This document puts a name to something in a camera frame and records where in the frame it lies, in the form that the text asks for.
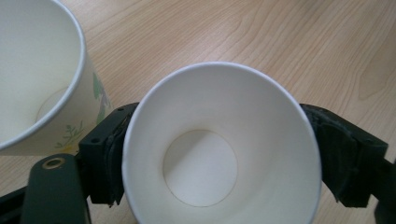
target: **cup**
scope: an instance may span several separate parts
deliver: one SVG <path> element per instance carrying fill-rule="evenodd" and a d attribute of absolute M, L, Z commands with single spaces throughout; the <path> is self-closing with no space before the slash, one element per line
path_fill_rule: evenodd
<path fill-rule="evenodd" d="M 0 155 L 75 154 L 112 106 L 60 2 L 0 1 Z"/>
<path fill-rule="evenodd" d="M 265 74 L 198 63 L 155 85 L 125 135 L 122 176 L 139 223 L 309 223 L 318 146 L 304 111 Z"/>

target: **wood grain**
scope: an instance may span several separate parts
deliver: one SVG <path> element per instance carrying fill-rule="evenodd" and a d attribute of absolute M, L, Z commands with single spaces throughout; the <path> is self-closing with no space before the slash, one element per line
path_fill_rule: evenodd
<path fill-rule="evenodd" d="M 389 143 L 396 157 L 396 1 L 62 0 L 115 106 L 137 102 L 187 64 L 230 61 L 256 68 L 301 103 L 319 105 Z M 40 158 L 1 157 L 0 194 L 26 184 Z M 323 185 L 314 223 L 375 223 Z M 135 223 L 125 198 L 90 205 L 93 223 Z"/>

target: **tabletop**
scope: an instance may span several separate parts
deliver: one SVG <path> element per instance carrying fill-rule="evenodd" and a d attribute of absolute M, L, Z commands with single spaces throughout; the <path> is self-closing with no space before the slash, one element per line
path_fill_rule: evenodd
<path fill-rule="evenodd" d="M 325 107 L 389 143 L 396 157 L 396 1 L 62 0 L 84 30 L 114 106 L 139 102 L 192 63 L 264 72 L 300 102 Z M 0 157 L 0 195 L 23 187 L 40 157 Z M 322 185 L 314 223 L 375 223 L 376 200 L 345 208 Z M 125 197 L 90 204 L 93 223 L 136 223 Z"/>

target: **cup bottom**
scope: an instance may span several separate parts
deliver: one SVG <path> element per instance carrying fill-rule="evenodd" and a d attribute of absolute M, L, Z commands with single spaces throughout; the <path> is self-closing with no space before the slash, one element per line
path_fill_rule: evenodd
<path fill-rule="evenodd" d="M 56 91 L 53 93 L 45 102 L 44 104 L 40 107 L 40 109 L 37 112 L 37 116 L 35 118 L 35 122 L 38 122 L 40 119 L 42 119 L 50 110 L 56 105 L 56 103 L 59 102 L 59 100 L 62 98 L 64 93 L 66 92 L 67 87 L 64 89 L 61 89 L 59 91 Z"/>
<path fill-rule="evenodd" d="M 183 203 L 208 207 L 224 200 L 237 178 L 237 160 L 218 134 L 196 130 L 182 134 L 163 160 L 166 185 Z"/>

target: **table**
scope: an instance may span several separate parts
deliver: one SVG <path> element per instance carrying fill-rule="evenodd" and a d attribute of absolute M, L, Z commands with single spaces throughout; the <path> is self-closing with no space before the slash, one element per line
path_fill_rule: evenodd
<path fill-rule="evenodd" d="M 396 157 L 396 1 L 62 0 L 78 18 L 114 106 L 138 102 L 172 71 L 228 61 L 258 69 L 300 103 L 325 107 L 389 143 Z M 27 183 L 40 157 L 1 157 L 0 195 Z M 375 223 L 323 185 L 314 223 Z M 93 223 L 135 223 L 90 204 Z"/>

